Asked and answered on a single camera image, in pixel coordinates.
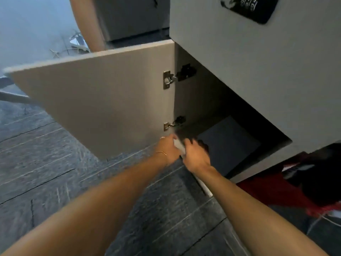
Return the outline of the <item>person's left hand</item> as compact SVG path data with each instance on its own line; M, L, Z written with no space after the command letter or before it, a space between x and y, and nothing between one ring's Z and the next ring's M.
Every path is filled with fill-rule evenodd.
M160 145L155 147L155 154L162 155L166 160L166 165L173 164L180 157L180 150L173 145Z

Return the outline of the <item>person's right hand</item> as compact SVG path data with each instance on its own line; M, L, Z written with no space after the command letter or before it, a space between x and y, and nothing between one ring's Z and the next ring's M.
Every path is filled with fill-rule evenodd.
M186 168L194 174L211 166L209 154L206 154L200 147L192 148L189 152L185 153L183 163Z

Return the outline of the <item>white long strip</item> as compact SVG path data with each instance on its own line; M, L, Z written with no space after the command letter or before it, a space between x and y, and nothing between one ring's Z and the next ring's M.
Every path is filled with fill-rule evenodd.
M175 139L174 140L174 146L180 150L180 157L183 160L185 158L185 146L183 143L181 143L181 141L179 139ZM205 193L206 196L208 196L209 198L213 197L212 192L210 191L210 189L204 184L204 182L199 179L195 174L192 174L194 176L194 178L196 179L197 183L200 185L201 189L203 190L203 192Z

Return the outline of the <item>person's right forearm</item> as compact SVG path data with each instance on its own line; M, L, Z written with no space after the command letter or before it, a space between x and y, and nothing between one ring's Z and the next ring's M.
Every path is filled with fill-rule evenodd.
M206 166L195 175L210 189L253 256L329 256L268 206Z

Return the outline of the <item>person's left forearm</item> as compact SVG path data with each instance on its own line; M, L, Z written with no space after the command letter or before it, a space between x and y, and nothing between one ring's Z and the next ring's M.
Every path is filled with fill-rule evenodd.
M89 189L53 214L1 256L101 256L148 184L166 167L162 155Z

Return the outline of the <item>metal door hinge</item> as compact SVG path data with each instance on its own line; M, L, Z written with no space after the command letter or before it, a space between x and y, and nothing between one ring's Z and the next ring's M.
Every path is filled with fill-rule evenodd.
M163 125L163 131L166 132L170 128L181 127L186 122L185 116L178 116L172 123L166 122Z
M184 81L190 77L194 77L197 74L197 69L191 66L191 64L186 64L181 67L181 70L176 74L170 71L163 72L163 89L167 90L170 85L175 82Z

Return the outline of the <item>grey sheet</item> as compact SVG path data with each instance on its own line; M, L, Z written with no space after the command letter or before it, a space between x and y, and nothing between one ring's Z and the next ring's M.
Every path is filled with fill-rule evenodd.
M223 176L261 145L232 116L199 134L198 140L208 146L211 165Z

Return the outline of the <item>beige cabinet door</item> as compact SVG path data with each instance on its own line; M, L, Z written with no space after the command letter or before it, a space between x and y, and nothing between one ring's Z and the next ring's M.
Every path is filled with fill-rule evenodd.
M172 40L70 56L3 70L25 94L104 160L152 144L172 123Z

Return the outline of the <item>light grey cabinet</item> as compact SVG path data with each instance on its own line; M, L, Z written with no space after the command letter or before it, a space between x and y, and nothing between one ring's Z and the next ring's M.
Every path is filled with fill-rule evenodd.
M279 0L265 25L170 0L170 37L292 140L232 182L341 141L341 0Z

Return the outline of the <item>red and black bag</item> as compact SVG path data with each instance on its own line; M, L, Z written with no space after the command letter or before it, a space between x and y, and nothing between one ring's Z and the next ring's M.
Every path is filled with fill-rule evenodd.
M310 216L341 212L341 141L302 152L237 186L267 206L303 208Z

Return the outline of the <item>shiny branch decoration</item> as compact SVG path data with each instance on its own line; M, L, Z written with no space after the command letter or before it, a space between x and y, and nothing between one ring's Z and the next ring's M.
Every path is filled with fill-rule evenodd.
M64 39L63 42L65 45L64 49L61 50L49 49L49 51L53 54L53 59L61 58L63 54L83 55L91 52L83 35L79 31L75 31L72 36L70 36L66 40Z

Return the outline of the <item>tan curved panel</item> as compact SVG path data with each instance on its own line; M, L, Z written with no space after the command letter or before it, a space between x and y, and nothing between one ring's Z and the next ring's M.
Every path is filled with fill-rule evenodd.
M76 24L91 52L106 50L94 0L69 0Z

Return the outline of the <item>black combination lock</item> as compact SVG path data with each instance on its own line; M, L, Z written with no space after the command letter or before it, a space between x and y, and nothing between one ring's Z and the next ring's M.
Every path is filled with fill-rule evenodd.
M220 0L223 8L231 10L258 24L265 25L279 0Z

